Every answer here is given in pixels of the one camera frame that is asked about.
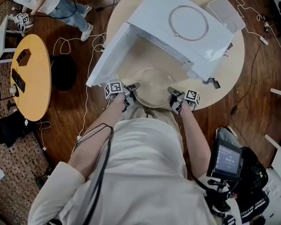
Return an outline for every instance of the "standing person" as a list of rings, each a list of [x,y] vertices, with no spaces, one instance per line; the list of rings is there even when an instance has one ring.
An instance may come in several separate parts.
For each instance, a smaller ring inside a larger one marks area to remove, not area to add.
[[[32,204],[29,225],[82,224],[94,200],[84,203],[85,198],[93,191],[100,171],[96,167],[100,167],[100,158],[107,153],[111,130],[114,134],[101,193],[90,223],[83,224],[222,224],[220,218],[211,214],[200,187],[187,180],[182,138],[173,114],[154,109],[146,114],[136,104],[122,113],[125,98],[118,94],[85,132],[69,162],[57,165]],[[179,115],[192,173],[208,186],[206,172],[211,152],[188,103],[182,101],[181,105]],[[217,134],[230,139],[227,133],[228,130],[219,129]],[[241,224],[235,199],[228,199],[227,203],[236,223]]]
[[[69,0],[13,0],[23,5],[22,12],[31,9],[31,15],[37,12],[45,13],[52,18],[58,19],[70,26],[77,27],[82,32],[81,41],[85,41],[90,36],[93,25],[85,20],[85,16],[92,9],[91,6],[70,2]]]

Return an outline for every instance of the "small screen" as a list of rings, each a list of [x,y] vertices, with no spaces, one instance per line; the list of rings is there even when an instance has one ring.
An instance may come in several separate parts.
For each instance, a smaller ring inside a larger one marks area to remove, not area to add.
[[[239,159],[239,153],[220,145],[215,168],[224,172],[237,174]]]

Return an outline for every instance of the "jeans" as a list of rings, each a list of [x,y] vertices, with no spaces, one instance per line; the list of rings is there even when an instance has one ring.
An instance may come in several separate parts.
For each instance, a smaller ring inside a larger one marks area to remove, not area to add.
[[[75,4],[69,0],[60,0],[56,8],[48,15],[56,18],[70,26],[77,27],[81,32],[85,32],[89,25],[82,14],[85,12],[86,7],[82,4],[76,3],[77,10],[75,11]]]
[[[238,148],[242,147],[242,145],[240,145],[240,143],[237,141],[237,138],[224,127],[218,128],[217,137],[223,139],[228,143],[231,143]]]

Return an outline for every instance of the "white box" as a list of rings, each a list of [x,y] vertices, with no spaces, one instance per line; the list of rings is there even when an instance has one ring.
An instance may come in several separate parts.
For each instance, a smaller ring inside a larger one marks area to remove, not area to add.
[[[87,85],[91,87],[114,79],[117,68],[138,37],[179,60],[189,77],[206,81],[221,61],[233,34],[189,0],[144,0],[112,38]]]
[[[214,0],[207,4],[205,10],[233,34],[245,27],[242,18],[228,0]]]

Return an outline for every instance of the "beige tabletop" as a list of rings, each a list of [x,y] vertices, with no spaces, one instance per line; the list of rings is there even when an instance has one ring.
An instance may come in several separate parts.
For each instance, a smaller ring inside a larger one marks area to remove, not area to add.
[[[126,22],[143,0],[121,0],[114,9],[107,27],[108,44],[120,26]],[[213,0],[190,0],[202,8]],[[174,79],[172,87],[186,91],[196,90],[201,95],[201,101],[196,109],[210,106],[222,99],[235,85],[244,64],[244,39],[239,31],[232,40],[233,47],[227,52],[228,57],[223,57],[221,63],[213,73],[220,84],[220,89],[215,89],[213,84],[204,85],[199,79],[189,78],[181,68],[181,63],[171,55],[158,48],[151,42],[139,39],[132,47],[126,58],[117,70],[117,75],[124,84],[131,84],[135,74],[145,68],[160,67],[166,70]]]
[[[29,49],[31,56],[26,66],[19,67],[17,57],[24,50]],[[15,69],[24,80],[25,92],[19,90],[19,97],[14,97],[21,114],[30,121],[40,120],[46,113],[51,95],[51,68],[49,54],[43,40],[35,35],[27,35],[18,45],[11,70]]]

